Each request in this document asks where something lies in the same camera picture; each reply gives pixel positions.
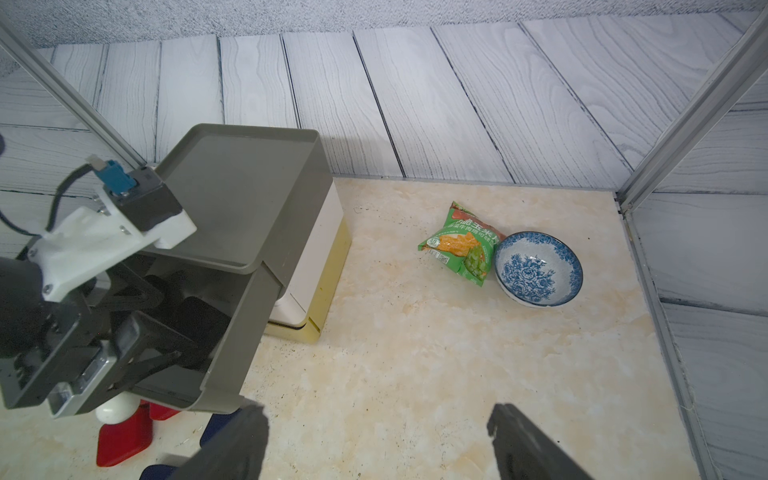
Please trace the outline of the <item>white drawer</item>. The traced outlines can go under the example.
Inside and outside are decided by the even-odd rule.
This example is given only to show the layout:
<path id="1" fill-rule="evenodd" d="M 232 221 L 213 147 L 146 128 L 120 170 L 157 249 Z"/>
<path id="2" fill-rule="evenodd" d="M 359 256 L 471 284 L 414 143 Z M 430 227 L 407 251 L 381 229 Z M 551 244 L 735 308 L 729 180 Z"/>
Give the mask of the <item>white drawer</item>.
<path id="1" fill-rule="evenodd" d="M 332 182 L 286 291 L 274 304 L 270 321 L 289 327 L 304 322 L 342 220 L 342 205 Z"/>

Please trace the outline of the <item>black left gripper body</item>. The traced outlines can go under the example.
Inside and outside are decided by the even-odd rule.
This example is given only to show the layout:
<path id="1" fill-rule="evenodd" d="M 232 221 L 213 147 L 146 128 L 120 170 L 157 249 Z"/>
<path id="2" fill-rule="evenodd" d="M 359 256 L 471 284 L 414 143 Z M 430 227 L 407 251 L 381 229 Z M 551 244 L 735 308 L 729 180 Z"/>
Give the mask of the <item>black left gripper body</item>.
<path id="1" fill-rule="evenodd" d="M 48 405 L 53 416 L 95 410 L 123 393 L 146 397 L 180 363 L 171 319 L 180 292 L 125 264 L 99 292 L 89 281 L 59 302 L 43 297 L 40 268 L 1 261 L 1 400 L 9 410 Z"/>

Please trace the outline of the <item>black brooch box front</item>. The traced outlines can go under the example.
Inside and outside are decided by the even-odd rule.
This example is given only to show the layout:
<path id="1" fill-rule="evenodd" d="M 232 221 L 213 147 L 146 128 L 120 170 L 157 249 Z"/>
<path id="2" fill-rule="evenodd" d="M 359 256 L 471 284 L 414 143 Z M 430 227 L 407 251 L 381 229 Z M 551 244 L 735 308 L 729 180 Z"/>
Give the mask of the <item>black brooch box front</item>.
<path id="1" fill-rule="evenodd" d="M 195 348 L 184 354 L 181 365 L 199 368 L 217 346 L 226 332 L 231 317 L 197 297 L 180 302 L 169 320 L 169 326 L 190 339 Z"/>

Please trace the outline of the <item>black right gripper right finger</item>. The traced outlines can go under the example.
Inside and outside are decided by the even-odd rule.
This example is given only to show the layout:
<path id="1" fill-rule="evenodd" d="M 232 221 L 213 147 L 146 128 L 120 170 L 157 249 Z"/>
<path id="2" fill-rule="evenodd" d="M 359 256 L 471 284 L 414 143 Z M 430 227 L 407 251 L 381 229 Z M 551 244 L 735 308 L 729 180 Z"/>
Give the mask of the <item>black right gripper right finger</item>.
<path id="1" fill-rule="evenodd" d="M 513 404 L 495 404 L 487 430 L 501 479 L 593 479 Z"/>

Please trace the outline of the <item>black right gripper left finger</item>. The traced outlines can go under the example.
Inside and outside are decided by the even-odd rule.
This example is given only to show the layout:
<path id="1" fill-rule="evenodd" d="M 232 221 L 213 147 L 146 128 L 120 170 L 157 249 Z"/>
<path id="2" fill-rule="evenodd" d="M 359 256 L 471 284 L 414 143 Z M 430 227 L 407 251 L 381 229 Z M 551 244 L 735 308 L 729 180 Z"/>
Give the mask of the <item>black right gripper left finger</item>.
<path id="1" fill-rule="evenodd" d="M 247 404 L 170 479 L 258 479 L 269 440 L 264 406 Z"/>

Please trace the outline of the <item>blue brooch box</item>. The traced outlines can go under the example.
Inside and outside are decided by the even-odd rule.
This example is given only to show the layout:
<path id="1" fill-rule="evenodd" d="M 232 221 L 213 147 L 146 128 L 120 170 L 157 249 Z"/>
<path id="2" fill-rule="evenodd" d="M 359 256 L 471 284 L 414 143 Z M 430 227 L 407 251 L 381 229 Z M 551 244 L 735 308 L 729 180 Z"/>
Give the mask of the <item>blue brooch box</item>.
<path id="1" fill-rule="evenodd" d="M 217 435 L 217 433 L 225 428 L 234 418 L 236 418 L 240 412 L 241 410 L 237 409 L 229 414 L 212 414 L 199 439 L 199 446 L 204 447 L 207 443 L 209 443 Z"/>
<path id="2" fill-rule="evenodd" d="M 139 480 L 169 480 L 177 467 L 165 464 L 147 466 L 140 474 Z"/>

